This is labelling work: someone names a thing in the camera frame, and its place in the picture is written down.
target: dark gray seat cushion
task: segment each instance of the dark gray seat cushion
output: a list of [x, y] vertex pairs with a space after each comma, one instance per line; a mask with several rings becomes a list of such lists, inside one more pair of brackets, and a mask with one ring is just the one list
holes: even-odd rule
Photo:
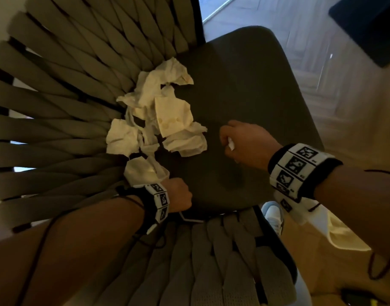
[[208, 128], [208, 150], [181, 158], [161, 151], [157, 159], [182, 177], [193, 193], [192, 214], [223, 213], [273, 199], [269, 175], [228, 159], [219, 128], [231, 119], [266, 128], [281, 144], [301, 142], [323, 149], [293, 72], [274, 34], [246, 27], [178, 56], [193, 86], [177, 86], [194, 120]]

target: light blue shoe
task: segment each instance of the light blue shoe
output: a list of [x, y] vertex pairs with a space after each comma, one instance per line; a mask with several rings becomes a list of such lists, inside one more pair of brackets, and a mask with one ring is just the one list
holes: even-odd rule
[[275, 201], [264, 203], [262, 213], [278, 236], [283, 233], [284, 214], [281, 206]]

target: sneaker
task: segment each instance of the sneaker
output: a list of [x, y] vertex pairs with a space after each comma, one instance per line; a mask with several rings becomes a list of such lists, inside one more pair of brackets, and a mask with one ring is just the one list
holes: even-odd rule
[[262, 207], [262, 213], [272, 229], [280, 237], [284, 226], [283, 210], [280, 205], [275, 201], [266, 202]]

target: fist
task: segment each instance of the fist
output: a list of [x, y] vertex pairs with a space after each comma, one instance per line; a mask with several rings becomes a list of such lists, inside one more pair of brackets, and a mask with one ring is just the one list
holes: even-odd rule
[[[271, 157], [282, 147], [264, 128], [236, 120], [220, 128], [219, 136], [222, 145], [226, 146], [226, 156], [262, 170], [267, 170]], [[235, 145], [234, 150], [228, 146], [229, 137]]]
[[186, 211], [192, 206], [192, 193], [181, 178], [171, 178], [161, 183], [167, 189], [170, 199], [169, 212]]

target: forearm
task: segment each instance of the forearm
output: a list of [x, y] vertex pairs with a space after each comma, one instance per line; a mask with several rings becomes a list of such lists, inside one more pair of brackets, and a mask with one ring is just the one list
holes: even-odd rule
[[339, 166], [314, 196], [376, 253], [390, 257], [390, 175]]
[[[116, 256], [143, 218], [139, 206], [116, 198], [59, 219], [49, 232], [24, 305], [62, 305]], [[0, 305], [14, 305], [47, 225], [0, 242]]]

